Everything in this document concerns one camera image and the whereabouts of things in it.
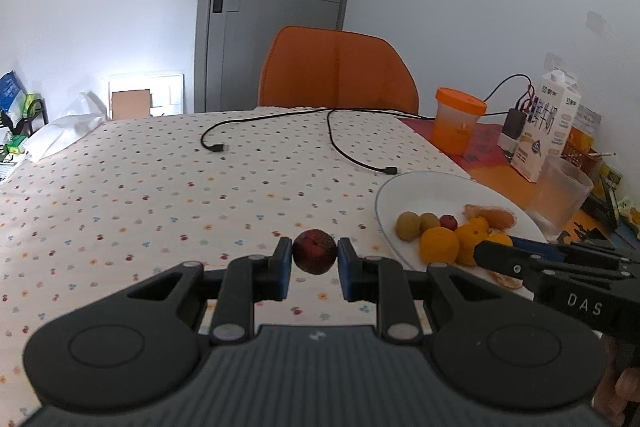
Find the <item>person's right hand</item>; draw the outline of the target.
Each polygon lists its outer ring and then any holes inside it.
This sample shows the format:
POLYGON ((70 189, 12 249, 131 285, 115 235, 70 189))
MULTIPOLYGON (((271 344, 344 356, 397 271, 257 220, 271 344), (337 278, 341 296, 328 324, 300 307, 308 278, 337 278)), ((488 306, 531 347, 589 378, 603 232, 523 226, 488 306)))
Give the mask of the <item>person's right hand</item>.
POLYGON ((617 355, 616 340, 602 335, 601 341, 608 355, 608 366, 597 387, 592 406, 613 425, 621 426, 625 420, 624 410, 627 404, 639 402, 639 369, 627 367, 622 373, 617 373, 614 364, 617 355))

